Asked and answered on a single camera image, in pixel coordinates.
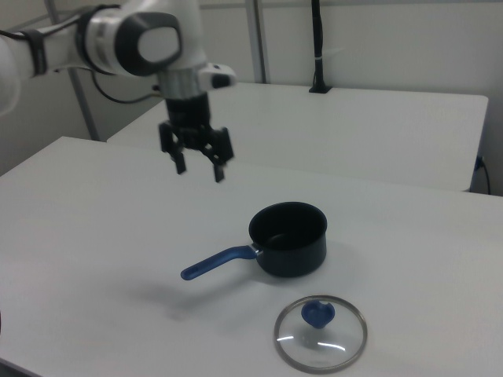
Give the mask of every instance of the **saucepan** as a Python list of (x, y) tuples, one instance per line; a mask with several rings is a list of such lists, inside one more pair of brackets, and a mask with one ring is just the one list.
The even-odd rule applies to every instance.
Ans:
[(231, 247), (184, 269), (192, 280), (233, 259), (256, 259), (271, 275), (296, 277), (317, 269), (325, 260), (327, 219), (321, 210), (301, 202), (274, 204), (257, 213), (248, 232), (252, 243)]

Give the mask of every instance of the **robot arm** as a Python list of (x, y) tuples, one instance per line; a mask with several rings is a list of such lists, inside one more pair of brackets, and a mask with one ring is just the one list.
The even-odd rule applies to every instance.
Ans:
[(233, 157), (227, 129), (213, 130), (207, 91), (236, 83), (232, 69), (207, 61), (197, 0), (131, 0), (86, 9), (62, 24), (2, 33), (0, 114), (12, 109), (20, 82), (57, 69), (88, 68), (106, 75), (156, 75), (170, 120), (160, 125), (161, 149), (177, 172), (184, 148), (213, 163), (215, 180)]

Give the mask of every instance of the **black pole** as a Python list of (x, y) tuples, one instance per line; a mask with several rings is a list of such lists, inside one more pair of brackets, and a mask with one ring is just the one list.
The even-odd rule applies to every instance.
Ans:
[(323, 25), (321, 23), (320, 0), (311, 0), (313, 13), (314, 37), (314, 82), (310, 93), (327, 93), (331, 86), (326, 86), (323, 79)]

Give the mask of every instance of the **pot lid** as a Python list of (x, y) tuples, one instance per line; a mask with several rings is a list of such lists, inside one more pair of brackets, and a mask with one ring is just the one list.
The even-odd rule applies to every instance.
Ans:
[(281, 358), (307, 373), (332, 373), (358, 359), (367, 324), (349, 302), (328, 295), (301, 298), (280, 313), (274, 344)]

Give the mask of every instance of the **blue handle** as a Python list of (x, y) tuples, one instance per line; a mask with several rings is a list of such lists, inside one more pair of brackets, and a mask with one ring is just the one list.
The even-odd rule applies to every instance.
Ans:
[(322, 329), (336, 316), (336, 308), (330, 302), (322, 304), (318, 300), (313, 300), (304, 304), (300, 314), (308, 324)]
[(208, 259), (191, 265), (188, 269), (184, 269), (180, 276), (183, 280), (192, 280), (198, 276), (216, 269), (220, 265), (232, 261), (233, 259), (255, 259), (257, 252), (251, 246), (236, 246), (230, 249), (220, 251)]

